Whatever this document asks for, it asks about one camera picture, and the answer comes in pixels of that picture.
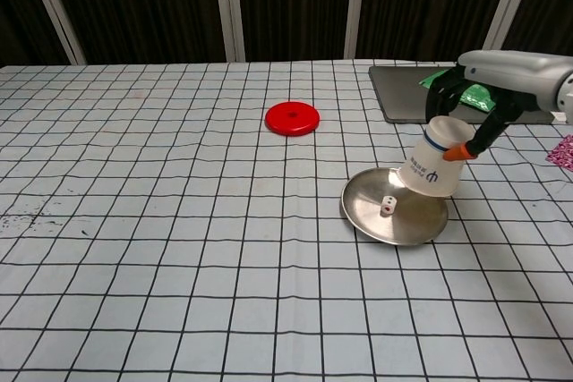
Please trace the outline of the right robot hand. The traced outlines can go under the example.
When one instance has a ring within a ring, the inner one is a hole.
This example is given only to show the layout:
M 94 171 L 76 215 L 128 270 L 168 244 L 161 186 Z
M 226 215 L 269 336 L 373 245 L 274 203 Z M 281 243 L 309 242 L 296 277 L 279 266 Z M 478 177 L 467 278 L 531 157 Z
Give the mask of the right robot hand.
M 524 112 L 562 112 L 572 122 L 572 58 L 511 50 L 474 50 L 435 78 L 428 89 L 425 118 L 449 115 L 461 95 L 478 84 L 495 103 L 465 143 L 445 151 L 447 161 L 475 159 Z

